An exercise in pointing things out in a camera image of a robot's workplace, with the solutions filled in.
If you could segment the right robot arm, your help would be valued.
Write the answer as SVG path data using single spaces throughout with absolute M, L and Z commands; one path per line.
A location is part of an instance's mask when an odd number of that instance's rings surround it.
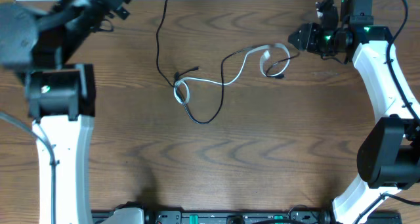
M 419 102 L 396 56 L 396 34 L 376 25 L 373 0 L 316 3 L 318 22 L 301 25 L 288 41 L 296 49 L 352 63 L 366 87 L 375 126 L 357 153 L 358 174 L 318 216 L 319 223 L 391 223 L 376 209 L 419 182 Z

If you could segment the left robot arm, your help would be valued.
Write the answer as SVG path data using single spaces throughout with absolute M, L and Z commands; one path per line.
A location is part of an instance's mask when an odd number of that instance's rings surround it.
M 131 0 L 58 0 L 50 11 L 1 5 L 1 65 L 24 86 L 31 125 L 2 113 L 29 133 L 39 160 L 41 223 L 92 223 L 89 147 L 95 124 L 92 64 L 70 57 L 103 21 L 126 19 Z

